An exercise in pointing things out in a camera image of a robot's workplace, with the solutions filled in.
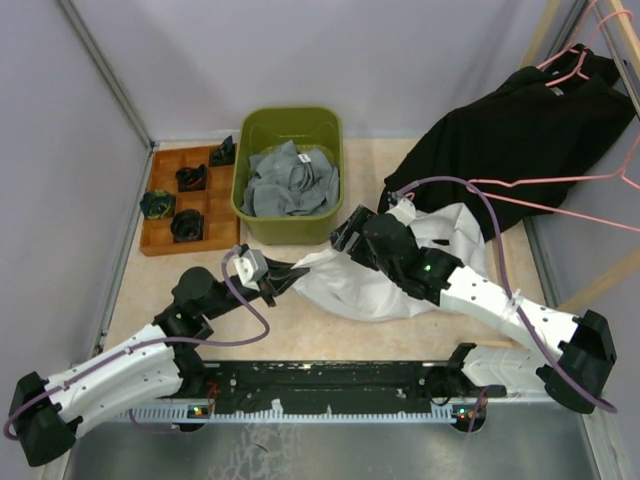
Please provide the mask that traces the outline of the pink hanger of grey shirt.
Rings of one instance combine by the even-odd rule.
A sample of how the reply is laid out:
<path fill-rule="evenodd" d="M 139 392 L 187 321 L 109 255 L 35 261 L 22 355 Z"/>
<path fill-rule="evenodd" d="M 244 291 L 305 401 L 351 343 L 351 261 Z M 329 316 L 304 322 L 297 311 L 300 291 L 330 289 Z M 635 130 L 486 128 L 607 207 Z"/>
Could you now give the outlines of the pink hanger of grey shirt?
<path fill-rule="evenodd" d="M 513 204 L 530 210 L 566 215 L 572 218 L 638 233 L 638 226 L 609 220 L 602 216 L 598 217 L 575 210 L 567 210 L 562 206 L 563 202 L 568 198 L 569 193 L 574 187 L 586 183 L 596 183 L 605 180 L 617 179 L 620 180 L 624 186 L 629 186 L 638 191 L 639 182 L 631 179 L 627 173 L 638 147 L 639 138 L 636 138 L 620 166 L 609 173 L 529 178 L 511 182 L 498 179 L 472 179 L 469 183 L 478 189 L 484 187 L 482 193 L 492 200 Z"/>

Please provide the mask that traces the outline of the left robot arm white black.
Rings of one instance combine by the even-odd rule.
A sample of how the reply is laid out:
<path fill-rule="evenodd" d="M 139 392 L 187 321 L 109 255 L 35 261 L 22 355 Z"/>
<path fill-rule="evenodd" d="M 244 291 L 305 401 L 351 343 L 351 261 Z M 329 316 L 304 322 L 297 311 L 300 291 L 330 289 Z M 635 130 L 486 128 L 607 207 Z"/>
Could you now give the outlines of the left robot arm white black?
<path fill-rule="evenodd" d="M 155 399 L 201 394 L 208 373 L 196 349 L 220 346 L 211 320 L 251 301 L 276 297 L 308 274 L 306 267 L 248 250 L 235 275 L 217 280 L 191 267 L 172 289 L 172 303 L 110 350 L 48 378 L 32 372 L 16 384 L 4 436 L 20 444 L 31 467 L 52 462 L 102 423 Z"/>

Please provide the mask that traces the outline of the grey shirt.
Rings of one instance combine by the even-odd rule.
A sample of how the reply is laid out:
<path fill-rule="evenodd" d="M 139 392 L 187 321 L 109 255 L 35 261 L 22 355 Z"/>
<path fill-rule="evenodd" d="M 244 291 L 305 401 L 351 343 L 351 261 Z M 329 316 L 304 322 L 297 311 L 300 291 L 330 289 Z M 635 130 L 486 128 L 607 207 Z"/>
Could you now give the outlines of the grey shirt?
<path fill-rule="evenodd" d="M 319 216 L 338 203 L 338 167 L 318 148 L 300 152 L 289 140 L 250 156 L 249 169 L 241 206 L 248 216 Z"/>

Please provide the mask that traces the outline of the white shirt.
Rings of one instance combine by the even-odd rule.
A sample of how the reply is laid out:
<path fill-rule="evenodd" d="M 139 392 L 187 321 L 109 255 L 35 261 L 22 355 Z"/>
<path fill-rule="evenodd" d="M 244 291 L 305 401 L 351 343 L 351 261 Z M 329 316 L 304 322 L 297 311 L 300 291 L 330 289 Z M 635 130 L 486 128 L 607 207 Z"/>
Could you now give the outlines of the white shirt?
<path fill-rule="evenodd" d="M 486 275 L 485 241 L 471 211 L 455 203 L 432 213 L 419 211 L 409 225 L 420 247 L 434 247 L 450 253 L 476 272 Z M 364 322 L 412 318 L 436 307 L 416 300 L 394 285 L 383 273 L 359 265 L 331 248 L 312 253 L 296 263 L 309 272 L 293 285 L 302 298 L 323 310 Z"/>

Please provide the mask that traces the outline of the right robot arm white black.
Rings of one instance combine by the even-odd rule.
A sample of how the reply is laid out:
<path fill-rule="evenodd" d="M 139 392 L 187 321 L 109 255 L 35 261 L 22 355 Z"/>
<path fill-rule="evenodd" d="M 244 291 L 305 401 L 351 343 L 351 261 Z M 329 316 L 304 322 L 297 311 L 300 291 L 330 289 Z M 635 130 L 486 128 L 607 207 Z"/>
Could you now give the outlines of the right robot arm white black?
<path fill-rule="evenodd" d="M 478 387 L 543 391 L 581 414 L 607 408 L 601 394 L 617 360 L 607 319 L 554 310 L 505 289 L 458 257 L 419 245 L 406 205 L 376 214 L 364 206 L 330 235 L 331 246 L 356 263 L 381 272 L 409 297 L 464 314 L 522 345 L 522 350 L 472 347 L 446 372 L 461 396 Z"/>

